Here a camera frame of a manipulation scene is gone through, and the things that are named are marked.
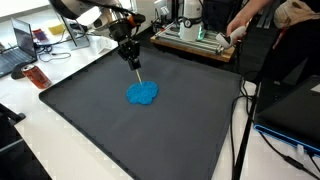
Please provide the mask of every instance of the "person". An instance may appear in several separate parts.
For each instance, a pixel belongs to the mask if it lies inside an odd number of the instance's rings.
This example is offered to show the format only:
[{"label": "person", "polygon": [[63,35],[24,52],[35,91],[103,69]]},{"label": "person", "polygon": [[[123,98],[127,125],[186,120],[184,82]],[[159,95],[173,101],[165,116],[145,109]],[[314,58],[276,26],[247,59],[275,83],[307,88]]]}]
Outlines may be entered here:
[{"label": "person", "polygon": [[[320,12],[320,0],[304,1],[314,12]],[[245,26],[249,20],[262,10],[272,0],[250,0],[228,24],[227,35],[240,26]],[[297,84],[312,75],[320,75],[320,19],[306,20],[286,29],[279,43],[271,48],[255,82],[262,78],[283,81],[299,64],[306,61]]]}]

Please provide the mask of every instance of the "blue play dough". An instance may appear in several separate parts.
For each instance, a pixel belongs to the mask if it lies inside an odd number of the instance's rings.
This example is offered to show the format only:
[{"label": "blue play dough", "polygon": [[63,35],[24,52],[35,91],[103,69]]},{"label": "blue play dough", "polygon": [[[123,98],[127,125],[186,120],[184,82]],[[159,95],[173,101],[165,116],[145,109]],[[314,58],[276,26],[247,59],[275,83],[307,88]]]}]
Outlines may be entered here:
[{"label": "blue play dough", "polygon": [[151,104],[158,94],[158,89],[157,84],[151,81],[136,83],[127,90],[127,98],[131,104]]}]

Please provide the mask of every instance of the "laptop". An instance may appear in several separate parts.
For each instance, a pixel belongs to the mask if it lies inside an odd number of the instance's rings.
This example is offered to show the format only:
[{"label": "laptop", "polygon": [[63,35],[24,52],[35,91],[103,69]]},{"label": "laptop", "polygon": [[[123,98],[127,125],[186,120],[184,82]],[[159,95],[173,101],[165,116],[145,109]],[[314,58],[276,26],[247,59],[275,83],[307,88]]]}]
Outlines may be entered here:
[{"label": "laptop", "polygon": [[17,39],[17,48],[0,54],[0,78],[10,74],[20,63],[37,61],[30,24],[14,18],[11,22]]},{"label": "laptop", "polygon": [[320,156],[320,76],[293,88],[254,118],[254,129]]}]

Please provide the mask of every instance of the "black stand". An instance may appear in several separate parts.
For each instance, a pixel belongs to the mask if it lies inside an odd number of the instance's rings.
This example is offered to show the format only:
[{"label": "black stand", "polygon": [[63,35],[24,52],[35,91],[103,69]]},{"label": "black stand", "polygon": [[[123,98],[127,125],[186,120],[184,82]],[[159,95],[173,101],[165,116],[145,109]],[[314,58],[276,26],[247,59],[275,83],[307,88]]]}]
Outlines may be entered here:
[{"label": "black stand", "polygon": [[16,114],[0,103],[0,121],[8,121],[12,126],[26,118],[23,113]]}]

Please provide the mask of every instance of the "laptop screen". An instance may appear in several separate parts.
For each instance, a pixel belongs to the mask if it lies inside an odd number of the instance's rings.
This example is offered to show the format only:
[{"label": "laptop screen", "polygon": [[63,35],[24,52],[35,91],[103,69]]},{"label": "laptop screen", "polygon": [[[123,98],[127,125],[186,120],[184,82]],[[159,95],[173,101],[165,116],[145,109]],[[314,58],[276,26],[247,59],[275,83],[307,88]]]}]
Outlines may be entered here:
[{"label": "laptop screen", "polygon": [[18,19],[11,19],[18,47],[32,57],[36,57],[30,24]]}]

